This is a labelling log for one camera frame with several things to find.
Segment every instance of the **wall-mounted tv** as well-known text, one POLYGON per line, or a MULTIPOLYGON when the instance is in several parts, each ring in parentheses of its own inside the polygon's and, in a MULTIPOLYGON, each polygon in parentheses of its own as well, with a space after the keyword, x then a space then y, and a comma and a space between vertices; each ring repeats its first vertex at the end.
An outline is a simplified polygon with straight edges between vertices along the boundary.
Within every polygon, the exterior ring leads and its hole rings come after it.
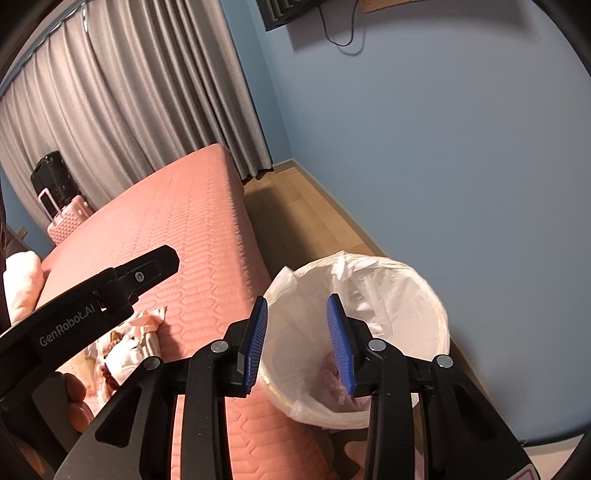
POLYGON ((301 17, 324 0, 256 0, 267 31, 301 17))

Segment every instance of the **blue wall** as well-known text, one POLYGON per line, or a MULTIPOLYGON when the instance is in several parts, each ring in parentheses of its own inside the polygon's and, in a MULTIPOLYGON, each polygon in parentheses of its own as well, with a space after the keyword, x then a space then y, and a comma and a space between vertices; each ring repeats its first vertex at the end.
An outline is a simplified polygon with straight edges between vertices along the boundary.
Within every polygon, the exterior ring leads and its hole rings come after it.
MULTIPOLYGON (((341 42, 352 4, 325 3, 341 42)), ((294 158, 428 279, 514 432, 591 423, 591 79, 557 27, 431 0, 359 14, 339 50, 317 11, 266 33, 248 6, 294 158)))
POLYGON ((12 189, 6 175, 0 171, 0 182, 2 183, 2 197, 4 198, 4 208, 6 209, 6 222, 10 228, 17 232, 21 227, 27 229, 27 236, 24 242, 41 259, 54 248, 46 232, 41 231, 33 219, 29 216, 25 207, 18 199, 17 194, 12 189))

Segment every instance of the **suitcase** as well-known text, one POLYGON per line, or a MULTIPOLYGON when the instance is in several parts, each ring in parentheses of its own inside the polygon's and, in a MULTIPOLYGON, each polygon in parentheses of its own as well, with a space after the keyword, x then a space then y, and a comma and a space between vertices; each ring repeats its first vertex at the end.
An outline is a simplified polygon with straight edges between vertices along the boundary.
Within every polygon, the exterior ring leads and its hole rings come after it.
POLYGON ((47 234, 56 245, 59 245, 68 238, 93 213, 81 195, 76 195, 64 209, 60 209, 49 189, 43 189, 39 197, 37 197, 39 202, 44 206, 43 197, 46 197, 57 211, 57 215, 52 218, 46 210, 46 214, 51 220, 51 223, 47 227, 47 234))
MULTIPOLYGON (((65 208, 76 195, 80 195, 78 185, 58 151, 51 152, 39 160, 35 170, 31 173, 31 182, 37 195, 40 195, 44 189, 49 189, 60 209, 65 208)), ((43 197, 43 206, 51 218, 57 216, 58 212, 53 203, 49 201, 49 197, 43 197)))

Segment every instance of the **baseboard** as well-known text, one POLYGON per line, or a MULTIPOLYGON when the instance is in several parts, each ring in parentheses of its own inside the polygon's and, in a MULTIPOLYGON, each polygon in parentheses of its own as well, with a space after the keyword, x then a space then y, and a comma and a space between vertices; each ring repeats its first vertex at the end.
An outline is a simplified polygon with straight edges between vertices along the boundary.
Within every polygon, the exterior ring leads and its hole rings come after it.
POLYGON ((355 231, 357 235, 363 240, 363 243, 369 247, 369 249, 379 257, 385 257, 384 251, 378 246, 378 244, 358 225, 355 219, 351 216, 351 214, 345 210, 339 202, 324 188, 324 186, 316 180, 310 172, 308 172, 301 164, 295 159, 292 158, 290 160, 286 160, 274 166, 275 171, 283 171, 288 170, 289 168, 295 167, 297 168, 304 177, 312 184, 312 186, 320 193, 327 201, 331 204, 332 208, 334 208, 339 215, 345 219, 345 221, 349 224, 349 226, 355 231))
POLYGON ((277 173, 284 171, 284 170, 289 170, 290 168, 293 168, 296 166, 296 161, 293 158, 290 158, 289 160, 284 160, 284 161, 280 161, 279 163, 274 163, 273 164, 273 170, 277 173))

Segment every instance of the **white plastic bag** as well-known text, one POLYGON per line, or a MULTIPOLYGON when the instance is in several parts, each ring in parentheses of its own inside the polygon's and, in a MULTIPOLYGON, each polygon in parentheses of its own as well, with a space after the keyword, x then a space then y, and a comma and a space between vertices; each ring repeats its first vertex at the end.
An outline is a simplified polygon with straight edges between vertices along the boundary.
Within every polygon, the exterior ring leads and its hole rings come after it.
POLYGON ((332 293, 375 337, 425 360, 449 353, 447 314, 425 279, 389 258, 339 252, 295 272, 285 267, 275 277, 265 293, 269 320, 259 368, 267 396, 302 423, 361 429, 369 425, 369 412, 331 409, 334 399, 319 375, 332 350, 326 325, 332 293))

